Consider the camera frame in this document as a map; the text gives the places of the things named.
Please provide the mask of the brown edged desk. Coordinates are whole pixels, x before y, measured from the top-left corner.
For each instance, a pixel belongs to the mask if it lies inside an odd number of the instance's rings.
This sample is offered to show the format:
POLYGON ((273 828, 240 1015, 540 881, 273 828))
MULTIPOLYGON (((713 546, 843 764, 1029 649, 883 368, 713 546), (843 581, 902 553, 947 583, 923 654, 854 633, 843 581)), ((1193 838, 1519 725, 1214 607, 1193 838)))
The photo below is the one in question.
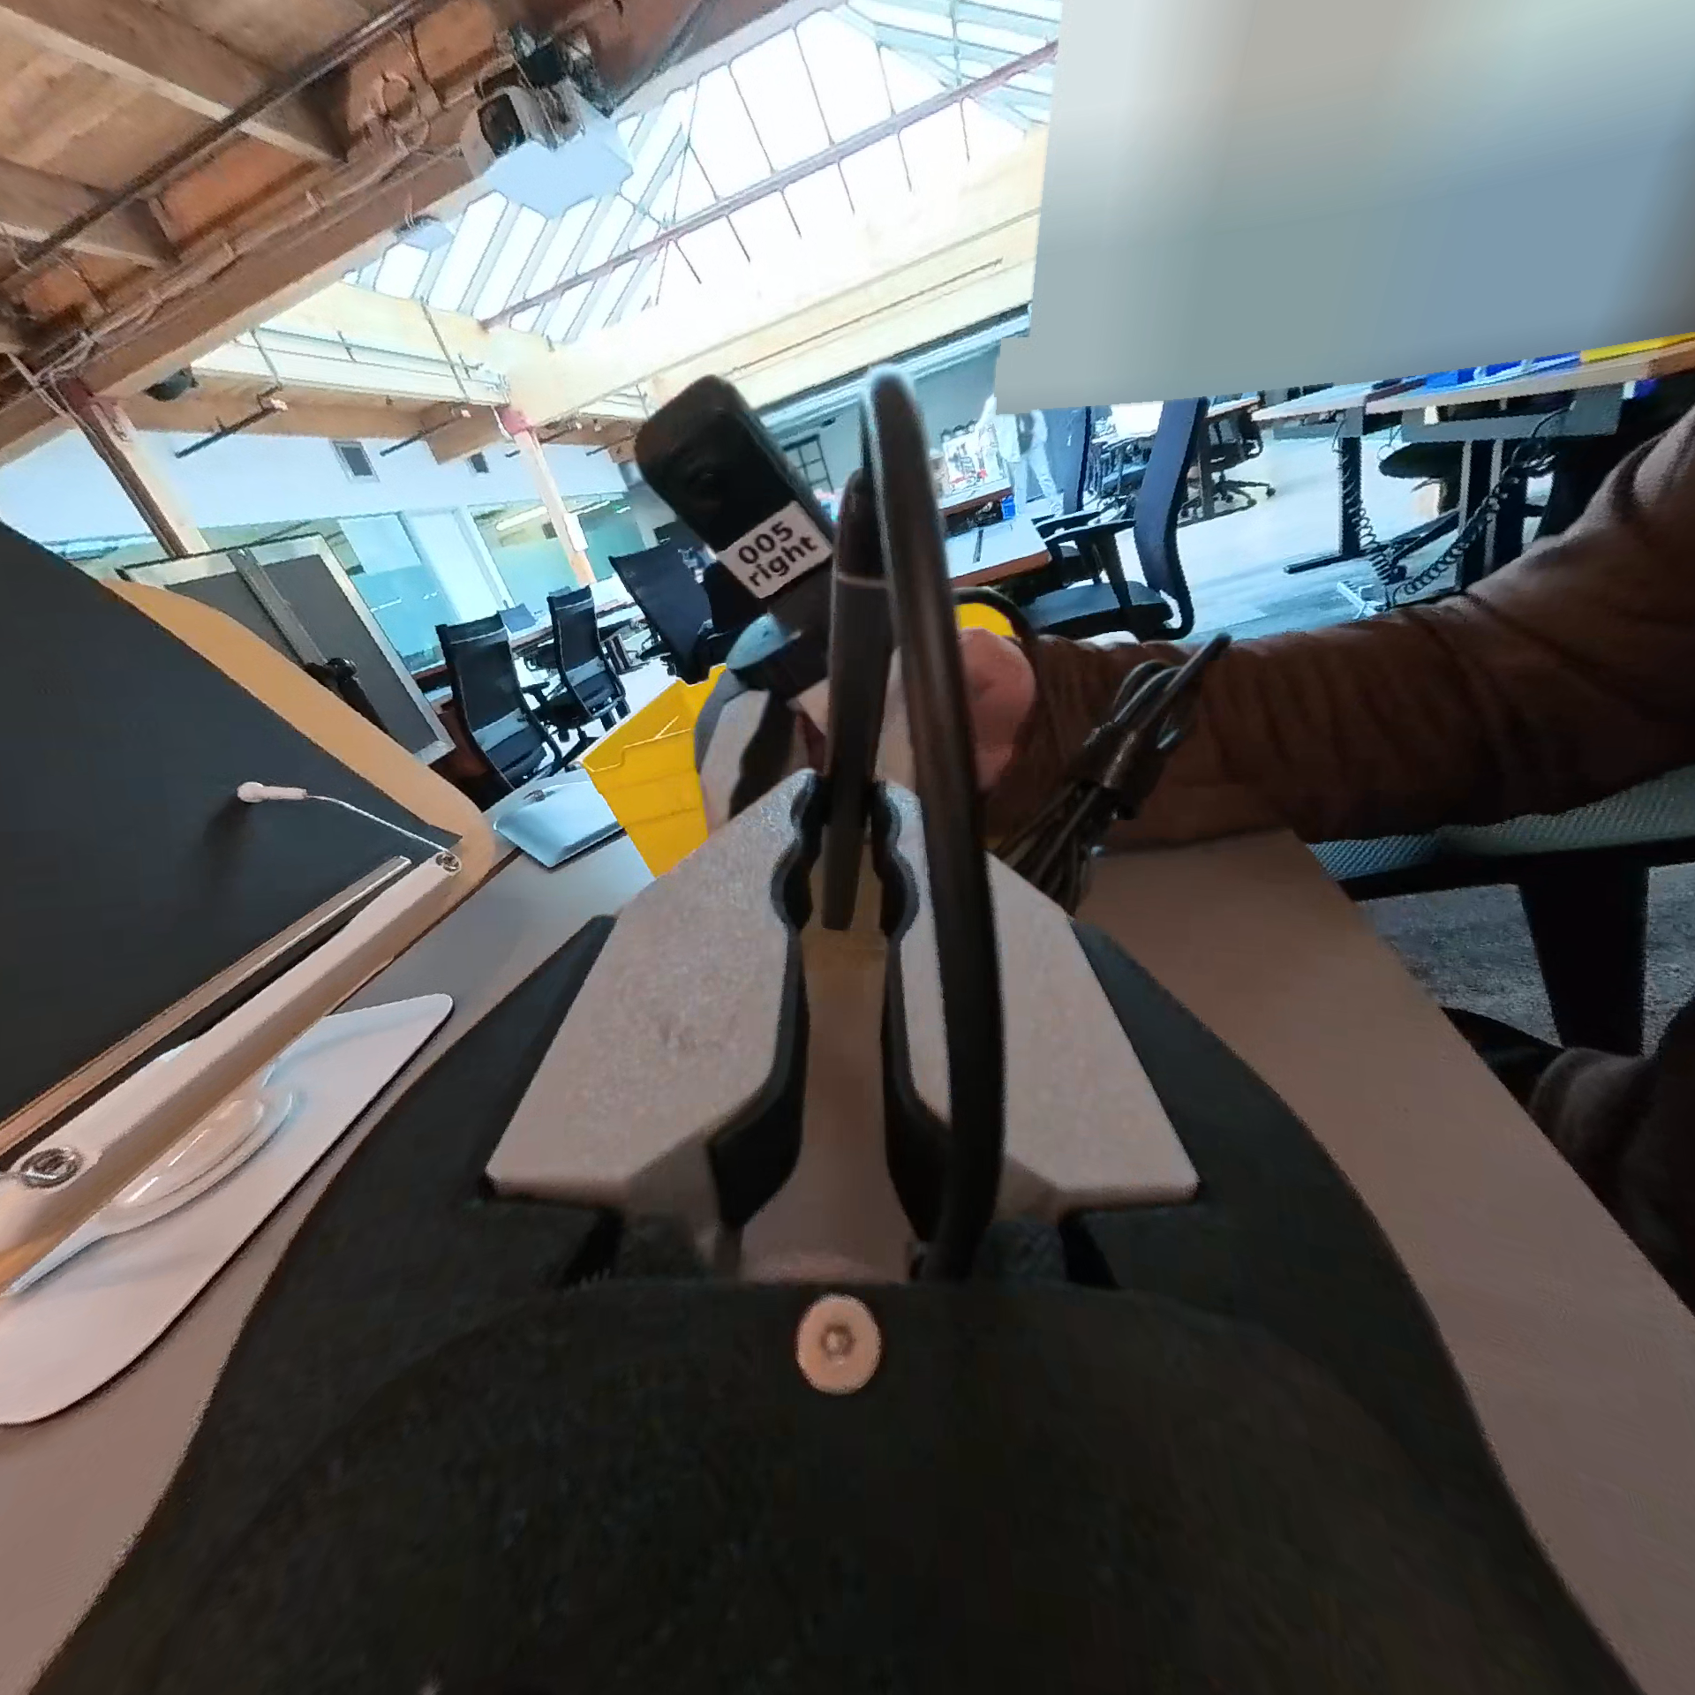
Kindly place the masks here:
POLYGON ((944 496, 944 547, 950 588, 1012 583, 1052 562, 1039 519, 1057 517, 1055 496, 1018 505, 1005 484, 944 496))

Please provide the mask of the grey leather pouch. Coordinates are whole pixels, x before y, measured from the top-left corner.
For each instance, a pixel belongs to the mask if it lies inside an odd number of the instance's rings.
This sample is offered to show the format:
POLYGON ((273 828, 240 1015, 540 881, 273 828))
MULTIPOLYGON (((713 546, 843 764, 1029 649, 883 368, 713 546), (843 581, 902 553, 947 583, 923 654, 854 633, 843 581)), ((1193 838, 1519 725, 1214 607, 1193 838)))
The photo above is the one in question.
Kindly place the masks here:
POLYGON ((530 781, 485 814, 490 828, 519 855, 554 871, 617 839, 622 824, 584 771, 530 781))

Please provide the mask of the person's leg dark pants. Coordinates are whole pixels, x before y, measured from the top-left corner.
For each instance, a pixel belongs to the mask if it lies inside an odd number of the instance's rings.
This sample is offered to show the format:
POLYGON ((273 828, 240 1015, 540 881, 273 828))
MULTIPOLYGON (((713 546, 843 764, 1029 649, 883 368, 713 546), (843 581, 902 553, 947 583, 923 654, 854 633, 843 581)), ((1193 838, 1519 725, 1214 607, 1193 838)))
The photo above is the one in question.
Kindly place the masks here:
POLYGON ((1652 1055, 1562 1049, 1533 1088, 1531 1118, 1665 1283, 1692 1304, 1692 1003, 1652 1055))

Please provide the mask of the person's right forearm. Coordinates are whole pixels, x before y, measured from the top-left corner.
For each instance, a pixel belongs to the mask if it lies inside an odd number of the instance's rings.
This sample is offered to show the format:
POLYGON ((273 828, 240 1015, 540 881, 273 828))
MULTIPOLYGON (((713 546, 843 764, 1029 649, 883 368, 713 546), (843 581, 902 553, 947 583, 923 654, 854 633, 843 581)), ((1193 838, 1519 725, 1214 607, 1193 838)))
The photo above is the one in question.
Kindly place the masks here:
POLYGON ((1562 814, 1692 764, 1692 417, 1472 591, 1231 646, 1115 850, 1562 814))

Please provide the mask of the grey framed panel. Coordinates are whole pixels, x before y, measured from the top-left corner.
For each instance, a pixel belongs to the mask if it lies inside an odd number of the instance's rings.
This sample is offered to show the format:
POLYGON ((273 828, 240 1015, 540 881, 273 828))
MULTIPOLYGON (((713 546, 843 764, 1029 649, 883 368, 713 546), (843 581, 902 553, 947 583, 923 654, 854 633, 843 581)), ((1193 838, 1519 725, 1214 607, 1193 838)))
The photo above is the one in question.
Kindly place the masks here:
POLYGON ((226 615, 425 768, 453 749, 404 659, 327 542, 314 534, 118 566, 115 583, 167 591, 226 615))

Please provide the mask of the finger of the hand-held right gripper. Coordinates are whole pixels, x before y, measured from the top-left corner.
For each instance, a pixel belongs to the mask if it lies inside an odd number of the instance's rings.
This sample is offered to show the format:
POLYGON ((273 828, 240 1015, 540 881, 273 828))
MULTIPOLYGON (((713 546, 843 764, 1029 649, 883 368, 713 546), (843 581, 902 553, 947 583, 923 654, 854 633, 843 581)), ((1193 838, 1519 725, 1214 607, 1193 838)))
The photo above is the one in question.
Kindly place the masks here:
POLYGON ((693 769, 709 831, 809 768, 799 713, 776 693, 715 681, 693 722, 693 769))

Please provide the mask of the person's right hand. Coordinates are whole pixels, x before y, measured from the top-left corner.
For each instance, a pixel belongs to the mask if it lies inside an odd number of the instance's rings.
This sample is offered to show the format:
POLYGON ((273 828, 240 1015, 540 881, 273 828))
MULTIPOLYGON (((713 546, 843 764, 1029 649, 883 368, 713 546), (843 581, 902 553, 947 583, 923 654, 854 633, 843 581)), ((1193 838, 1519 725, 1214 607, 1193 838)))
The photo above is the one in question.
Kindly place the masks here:
POLYGON ((1036 704, 1036 670, 1014 638, 969 625, 958 631, 958 659, 978 793, 1005 775, 1036 704))

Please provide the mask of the slim grey usb hub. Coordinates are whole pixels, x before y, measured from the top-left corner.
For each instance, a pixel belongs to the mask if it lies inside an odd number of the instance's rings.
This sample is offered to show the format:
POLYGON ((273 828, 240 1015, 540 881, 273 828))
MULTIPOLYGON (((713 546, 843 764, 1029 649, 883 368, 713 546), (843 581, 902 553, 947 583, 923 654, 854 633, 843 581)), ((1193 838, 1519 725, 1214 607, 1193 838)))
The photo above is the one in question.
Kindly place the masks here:
POLYGON ((892 659, 892 602, 867 471, 849 477, 838 517, 821 771, 829 807, 819 865, 819 921, 828 931, 848 931, 854 918, 892 659))

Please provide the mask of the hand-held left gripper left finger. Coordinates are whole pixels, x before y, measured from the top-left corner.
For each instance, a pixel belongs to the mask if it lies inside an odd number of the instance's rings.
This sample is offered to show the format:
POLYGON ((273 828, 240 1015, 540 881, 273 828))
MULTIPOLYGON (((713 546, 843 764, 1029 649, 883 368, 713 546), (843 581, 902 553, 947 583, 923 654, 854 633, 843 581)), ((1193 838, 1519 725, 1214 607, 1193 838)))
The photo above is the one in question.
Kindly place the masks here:
POLYGON ((498 1198, 753 1258, 747 1230, 804 1142, 812 803, 812 775, 782 779, 611 921, 490 1155, 498 1198))

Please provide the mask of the yellow storage bin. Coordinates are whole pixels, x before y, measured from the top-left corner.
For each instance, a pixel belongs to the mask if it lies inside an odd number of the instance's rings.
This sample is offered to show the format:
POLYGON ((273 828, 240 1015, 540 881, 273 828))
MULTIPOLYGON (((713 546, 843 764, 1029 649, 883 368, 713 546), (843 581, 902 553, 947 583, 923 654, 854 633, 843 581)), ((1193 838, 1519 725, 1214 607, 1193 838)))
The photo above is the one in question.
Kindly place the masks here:
POLYGON ((580 756, 646 868, 661 877, 709 838, 693 730, 724 667, 671 681, 580 756))

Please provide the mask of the black seat chair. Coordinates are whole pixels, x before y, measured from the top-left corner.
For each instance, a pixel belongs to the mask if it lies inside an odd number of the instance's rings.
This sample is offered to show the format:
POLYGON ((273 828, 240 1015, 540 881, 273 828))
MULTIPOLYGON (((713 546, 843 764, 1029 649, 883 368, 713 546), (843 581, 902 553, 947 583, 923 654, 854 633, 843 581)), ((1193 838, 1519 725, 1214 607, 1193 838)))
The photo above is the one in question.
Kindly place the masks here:
POLYGON ((1637 1055, 1649 872, 1692 862, 1692 769, 1562 814, 1331 839, 1311 852, 1355 900, 1515 887, 1559 1039, 1637 1055))

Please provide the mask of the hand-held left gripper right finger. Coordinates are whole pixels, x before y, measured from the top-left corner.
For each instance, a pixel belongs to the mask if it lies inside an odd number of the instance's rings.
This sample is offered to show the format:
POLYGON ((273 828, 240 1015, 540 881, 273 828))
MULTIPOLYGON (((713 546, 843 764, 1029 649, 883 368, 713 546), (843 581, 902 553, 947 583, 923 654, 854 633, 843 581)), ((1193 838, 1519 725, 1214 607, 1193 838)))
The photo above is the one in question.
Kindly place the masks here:
MULTIPOLYGON (((947 1136, 944 992, 920 804, 881 789, 884 1161, 915 1235, 932 1230, 947 1136)), ((1068 915, 985 858, 1005 1029, 995 1218, 1185 1203, 1197 1174, 1120 1026, 1068 915)))

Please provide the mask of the black office chair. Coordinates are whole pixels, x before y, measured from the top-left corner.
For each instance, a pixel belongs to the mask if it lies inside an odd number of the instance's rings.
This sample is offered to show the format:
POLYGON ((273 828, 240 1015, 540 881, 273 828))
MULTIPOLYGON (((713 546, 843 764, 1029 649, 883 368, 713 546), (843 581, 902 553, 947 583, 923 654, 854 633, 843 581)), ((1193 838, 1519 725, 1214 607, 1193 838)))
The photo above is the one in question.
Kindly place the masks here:
POLYGON ((502 615, 439 623, 437 646, 445 667, 459 725, 473 751, 491 768, 505 789, 559 768, 559 749, 545 733, 502 615))
POLYGON ((553 591, 546 596, 549 629, 554 638, 558 689, 545 698, 540 713, 558 732, 572 736, 567 755, 580 756, 601 732, 617 730, 631 716, 622 674, 614 670, 598 629, 592 591, 553 591))
POLYGON ((1178 644, 1196 629, 1178 557, 1178 517, 1205 433, 1208 398, 1166 402, 1133 505, 1116 519, 1081 512, 1036 519, 1046 591, 1022 607, 1034 633, 1178 644))
POLYGON ((709 681, 720 663, 724 638, 713 623, 693 556, 675 539, 611 556, 611 568, 642 612, 672 677, 689 686, 709 681))

